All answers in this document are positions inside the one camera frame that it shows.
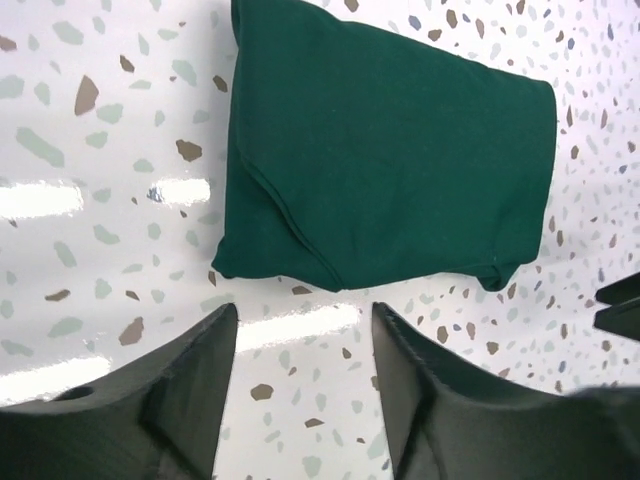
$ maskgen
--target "black plastic part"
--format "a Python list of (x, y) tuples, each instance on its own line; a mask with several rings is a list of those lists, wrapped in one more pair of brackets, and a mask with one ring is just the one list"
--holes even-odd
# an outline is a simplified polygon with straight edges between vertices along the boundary
[(595, 328), (640, 342), (640, 273), (601, 288), (596, 300), (611, 306), (596, 313)]
[(396, 480), (638, 480), (640, 387), (561, 397), (455, 355), (373, 306)]
[(49, 402), (0, 409), (2, 480), (210, 480), (238, 328), (225, 305)]

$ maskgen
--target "green towel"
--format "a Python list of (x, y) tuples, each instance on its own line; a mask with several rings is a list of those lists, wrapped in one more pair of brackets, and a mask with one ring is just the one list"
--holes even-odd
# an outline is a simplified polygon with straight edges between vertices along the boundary
[(540, 246), (545, 82), (300, 0), (233, 0), (225, 277), (331, 291), (437, 272), (502, 289)]

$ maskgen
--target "white speckled countertop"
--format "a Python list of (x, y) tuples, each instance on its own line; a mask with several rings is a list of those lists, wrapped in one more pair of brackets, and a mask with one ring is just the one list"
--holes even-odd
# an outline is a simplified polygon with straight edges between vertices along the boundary
[(225, 280), (209, 263), (237, 51), (228, 2), (4, 0), (0, 404), (101, 376), (228, 301), (242, 325), (218, 480), (390, 478), (374, 300), (515, 382), (640, 381), (640, 347), (591, 327), (595, 290), (640, 270), (638, 0), (315, 3), (554, 86), (539, 259), (498, 294), (454, 275), (339, 294)]

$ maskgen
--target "brown speckle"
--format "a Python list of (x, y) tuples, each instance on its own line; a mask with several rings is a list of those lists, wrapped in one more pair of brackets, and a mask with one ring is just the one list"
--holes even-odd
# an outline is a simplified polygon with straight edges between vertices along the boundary
[(213, 83), (215, 84), (216, 88), (222, 93), (227, 93), (229, 91), (227, 82), (225, 82), (224, 78), (222, 78), (220, 75), (216, 75), (215, 77), (213, 77)]
[(458, 26), (458, 17), (456, 17), (456, 12), (453, 10), (447, 10), (447, 23), (451, 28)]
[(515, 297), (516, 288), (518, 288), (518, 284), (512, 283), (511, 286), (509, 287), (509, 290), (507, 290), (507, 296), (509, 297), (509, 300), (511, 300), (511, 299), (513, 299), (513, 297)]
[(302, 285), (293, 287), (291, 291), (293, 292), (294, 295), (307, 295), (311, 293), (311, 290), (309, 290), (307, 287), (303, 287)]
[(360, 4), (358, 3), (358, 0), (344, 0), (344, 4), (352, 13), (358, 10), (358, 7), (360, 6)]
[(449, 332), (447, 332), (447, 327), (444, 327), (444, 326), (438, 327), (438, 341), (440, 343), (447, 343), (448, 338), (449, 338)]
[(0, 50), (3, 52), (11, 52), (18, 49), (18, 44), (10, 38), (0, 35)]
[(120, 55), (120, 67), (122, 67), (125, 72), (133, 73), (136, 71), (136, 67), (134, 67), (133, 63), (124, 55)]
[(499, 348), (500, 345), (496, 342), (487, 342), (487, 351), (489, 352), (489, 355), (495, 355)]
[(440, 35), (442, 35), (442, 30), (431, 30), (428, 34), (429, 40), (431, 40), (432, 42), (437, 42), (440, 38)]
[(476, 19), (476, 30), (478, 30), (478, 35), (480, 35), (480, 38), (484, 38), (484, 22), (479, 18)]
[(318, 420), (317, 418), (310, 418), (306, 422), (304, 422), (304, 426), (307, 428), (318, 427), (320, 425), (324, 425), (322, 420)]
[(195, 143), (182, 139), (176, 140), (176, 147), (178, 147), (178, 153), (182, 155), (182, 158), (187, 162), (193, 162), (202, 156), (202, 147)]
[(71, 295), (71, 292), (65, 288), (64, 290), (60, 290), (59, 292), (47, 295), (46, 297), (44, 297), (44, 299), (47, 302), (59, 302), (60, 300), (64, 300), (65, 298), (67, 298), (69, 295)]
[(142, 331), (144, 330), (144, 322), (142, 317), (137, 317), (133, 320), (127, 328), (125, 328), (118, 340), (120, 340), (120, 345), (133, 345), (134, 343), (138, 343), (142, 338)]
[(251, 397), (257, 402), (259, 400), (269, 400), (271, 395), (273, 395), (273, 387), (271, 385), (266, 385), (261, 383), (251, 389)]
[(96, 84), (93, 83), (86, 75), (82, 77), (80, 86), (78, 87), (78, 93), (76, 94), (76, 105), (74, 107), (74, 113), (76, 116), (90, 112), (96, 106), (96, 99), (100, 91)]
[(471, 322), (467, 323), (467, 334), (471, 340), (476, 338), (476, 326)]

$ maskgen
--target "gray-green speckle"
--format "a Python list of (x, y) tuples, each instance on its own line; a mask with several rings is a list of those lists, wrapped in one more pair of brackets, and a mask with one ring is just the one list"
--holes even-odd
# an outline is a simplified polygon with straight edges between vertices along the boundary
[(29, 50), (35, 52), (38, 48), (40, 48), (40, 42), (33, 35), (29, 35), (29, 39), (27, 40), (27, 45), (29, 46)]
[(109, 285), (109, 282), (102, 278), (96, 280), (96, 286), (94, 287), (96, 298), (100, 300), (107, 298), (112, 291), (113, 289), (111, 288), (111, 285)]
[(111, 198), (111, 189), (110, 188), (101, 188), (100, 190), (96, 190), (91, 195), (96, 202), (107, 203)]
[(63, 337), (79, 331), (82, 328), (82, 320), (76, 317), (65, 317), (56, 322), (49, 330), (49, 338)]
[(56, 251), (56, 255), (65, 267), (71, 268), (78, 264), (76, 263), (76, 257), (71, 253), (71, 249), (64, 242), (54, 242), (53, 249)]
[(17, 75), (0, 78), (0, 100), (18, 98), (24, 91), (24, 80)]
[(193, 123), (204, 123), (209, 120), (211, 116), (209, 112), (205, 112), (204, 110), (196, 110), (196, 113), (193, 114), (193, 119), (191, 120)]
[(196, 86), (196, 71), (193, 69), (193, 65), (191, 65), (189, 62), (187, 62), (186, 60), (174, 60), (171, 64), (171, 68), (189, 85), (191, 85), (192, 87)]
[(149, 90), (151, 88), (151, 82), (149, 80), (136, 80), (129, 88), (133, 90)]
[(102, 148), (106, 145), (109, 134), (107, 132), (96, 132), (87, 135), (84, 141), (87, 145), (94, 148)]
[(220, 212), (210, 212), (198, 218), (198, 223), (204, 225), (215, 225), (222, 219)]
[(150, 223), (149, 225), (147, 225), (147, 233), (149, 234), (149, 238), (157, 240), (158, 238), (160, 238), (162, 230), (160, 229), (160, 225), (158, 225), (157, 223)]
[(278, 361), (282, 368), (289, 370), (289, 367), (291, 366), (291, 353), (289, 350), (283, 350), (280, 352), (280, 355), (278, 355)]
[(162, 125), (164, 123), (164, 119), (165, 119), (165, 116), (164, 116), (163, 111), (162, 110), (157, 110), (156, 114), (153, 117), (153, 124), (156, 127), (159, 127), (160, 125)]
[(165, 294), (162, 290), (151, 290), (151, 298), (153, 298), (154, 302), (162, 303), (164, 302), (164, 297)]
[(64, 153), (38, 136), (30, 128), (19, 127), (16, 133), (16, 141), (36, 157), (45, 160), (52, 167), (64, 167)]
[(225, 303), (230, 302), (233, 302), (233, 295), (217, 295), (200, 302), (200, 310), (202, 310), (203, 312), (212, 312), (220, 305), (224, 305)]
[(0, 346), (7, 352), (8, 355), (23, 355), (25, 357), (33, 356), (33, 350), (29, 347), (11, 340), (0, 340)]
[(200, 245), (200, 241), (198, 240), (198, 235), (196, 235), (196, 232), (193, 230), (187, 231), (185, 238), (187, 239), (187, 242), (189, 242), (189, 244), (193, 245), (194, 247), (197, 247)]
[(149, 42), (141, 34), (138, 34), (138, 47), (142, 55), (149, 55)]
[(132, 263), (131, 265), (129, 265), (128, 267), (125, 267), (122, 270), (122, 273), (135, 273), (135, 272), (141, 272), (142, 269), (144, 267), (142, 266), (141, 263)]
[(293, 394), (293, 398), (291, 399), (291, 405), (297, 405), (301, 397), (302, 397), (302, 392), (298, 388), (296, 390), (296, 393)]
[(322, 468), (322, 460), (318, 457), (304, 457), (302, 459), (302, 466), (307, 474), (307, 478), (316, 478)]
[(327, 406), (327, 396), (324, 393), (319, 393), (316, 395), (316, 406), (321, 412), (324, 411), (325, 407)]
[(38, 100), (42, 102), (43, 105), (47, 107), (51, 103), (51, 92), (49, 91), (49, 85), (44, 82), (40, 82), (33, 88), (33, 93), (36, 94)]
[(56, 32), (58, 38), (64, 43), (68, 43), (69, 45), (82, 45), (84, 35), (69, 22), (56, 22), (52, 26), (53, 31)]
[(167, 30), (166, 28), (161, 28), (160, 30), (158, 30), (158, 36), (163, 40), (173, 40), (178, 36), (178, 32)]
[(96, 32), (98, 32), (100, 35), (104, 35), (104, 32), (106, 30), (104, 20), (102, 20), (100, 17), (93, 17), (92, 21), (93, 28), (95, 28)]
[(0, 302), (0, 315), (4, 318), (13, 317), (13, 303), (9, 300), (2, 300)]
[(120, 242), (120, 237), (115, 233), (111, 233), (103, 225), (94, 225), (93, 234), (95, 235), (96, 240), (104, 243), (105, 245), (115, 245)]
[(387, 444), (387, 438), (384, 435), (384, 432), (378, 433), (375, 438), (369, 444), (369, 448), (367, 449), (367, 456), (370, 460), (374, 458), (378, 458), (382, 456), (384, 453), (385, 447)]
[(133, 169), (136, 172), (140, 173), (151, 173), (153, 172), (153, 165), (146, 158), (141, 158), (139, 160), (136, 160), (136, 162), (133, 164)]
[(118, 123), (122, 118), (122, 111), (124, 107), (121, 103), (114, 103), (112, 105), (104, 105), (96, 110), (96, 115), (103, 122), (110, 123), (112, 125)]

